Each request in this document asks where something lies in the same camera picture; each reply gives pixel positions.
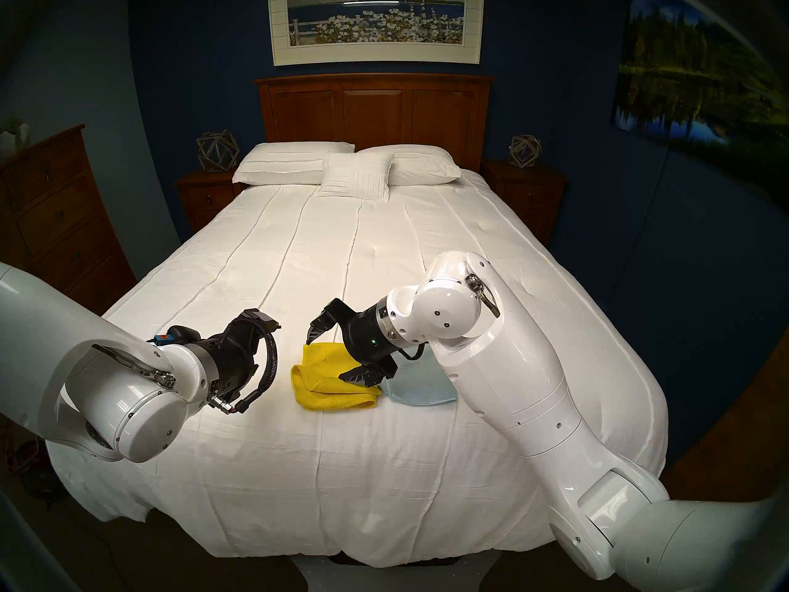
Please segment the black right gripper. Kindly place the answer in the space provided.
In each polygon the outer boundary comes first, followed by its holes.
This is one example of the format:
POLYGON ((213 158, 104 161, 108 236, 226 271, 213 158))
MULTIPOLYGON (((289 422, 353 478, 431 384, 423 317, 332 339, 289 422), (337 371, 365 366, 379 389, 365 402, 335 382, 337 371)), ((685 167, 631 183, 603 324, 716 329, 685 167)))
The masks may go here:
POLYGON ((359 365, 340 373, 340 380, 366 388, 395 377, 398 366, 392 357, 396 347, 385 334, 378 305, 363 312, 349 309, 341 299, 332 299, 310 322, 306 341, 316 341, 336 325, 342 326, 345 348, 359 365))

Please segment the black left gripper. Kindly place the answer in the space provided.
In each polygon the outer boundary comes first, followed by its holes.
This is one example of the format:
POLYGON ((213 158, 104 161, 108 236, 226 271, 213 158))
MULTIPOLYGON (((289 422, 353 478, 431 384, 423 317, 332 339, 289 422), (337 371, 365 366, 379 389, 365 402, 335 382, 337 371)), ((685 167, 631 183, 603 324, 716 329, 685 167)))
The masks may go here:
POLYGON ((238 397, 254 377, 258 365, 254 357, 260 341, 266 347, 266 365, 257 388, 250 397, 260 397, 272 386, 278 369, 278 351, 273 334, 280 329, 277 320, 262 312, 242 312, 221 335, 203 341, 219 373, 217 388, 210 392, 218 397, 238 397))

